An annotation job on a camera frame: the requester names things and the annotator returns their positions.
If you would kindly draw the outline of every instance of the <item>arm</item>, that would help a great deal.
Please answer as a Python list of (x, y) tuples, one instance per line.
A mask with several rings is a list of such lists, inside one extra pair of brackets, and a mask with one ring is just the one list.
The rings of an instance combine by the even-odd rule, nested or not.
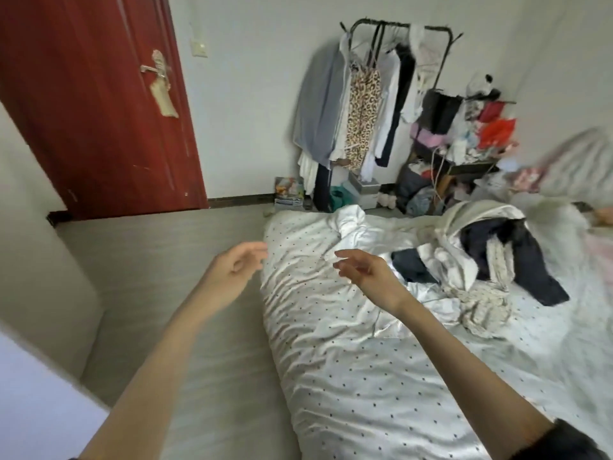
[(383, 258), (341, 250), (334, 264), (377, 306), (415, 335), (493, 460), (508, 460), (554, 428), (460, 343), (404, 288)]
[(240, 295), (266, 255), (264, 243), (252, 242), (215, 257), (83, 450), (82, 460), (153, 460), (160, 456), (200, 328)]

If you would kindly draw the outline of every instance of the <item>floor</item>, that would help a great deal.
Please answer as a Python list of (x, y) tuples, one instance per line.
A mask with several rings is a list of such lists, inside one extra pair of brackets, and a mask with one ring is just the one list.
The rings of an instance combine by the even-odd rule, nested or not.
[[(260, 240), (270, 205), (61, 224), (106, 308), (82, 382), (112, 406), (214, 255)], [(262, 325), (259, 284), (205, 326), (165, 459), (298, 459)]]

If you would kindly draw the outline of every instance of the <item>bed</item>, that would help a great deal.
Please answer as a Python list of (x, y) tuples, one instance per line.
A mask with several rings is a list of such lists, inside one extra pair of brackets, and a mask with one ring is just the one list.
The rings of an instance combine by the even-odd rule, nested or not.
[[(543, 307), (512, 287), (509, 322), (496, 339), (482, 339), (447, 320), (440, 291), (407, 287), (546, 416), (569, 421), (611, 454), (612, 302), (582, 241), (586, 221), (571, 205), (534, 194), (512, 203), (570, 301)], [(410, 246), (425, 217), (360, 211), (279, 213), (265, 232), (264, 325), (303, 458), (487, 458), (414, 336), (332, 268), (340, 246), (384, 257)]]

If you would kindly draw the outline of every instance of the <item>black sleeve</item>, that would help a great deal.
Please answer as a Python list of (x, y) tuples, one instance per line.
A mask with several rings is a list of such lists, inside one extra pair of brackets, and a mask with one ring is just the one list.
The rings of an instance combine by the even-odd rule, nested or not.
[(596, 443), (562, 419), (530, 447), (520, 450), (511, 460), (609, 460)]

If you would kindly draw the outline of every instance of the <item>red door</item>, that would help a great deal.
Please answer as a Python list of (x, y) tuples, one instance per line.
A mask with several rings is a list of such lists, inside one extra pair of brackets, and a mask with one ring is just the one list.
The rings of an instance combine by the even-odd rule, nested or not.
[(77, 219), (207, 207), (167, 0), (0, 0), (0, 100)]

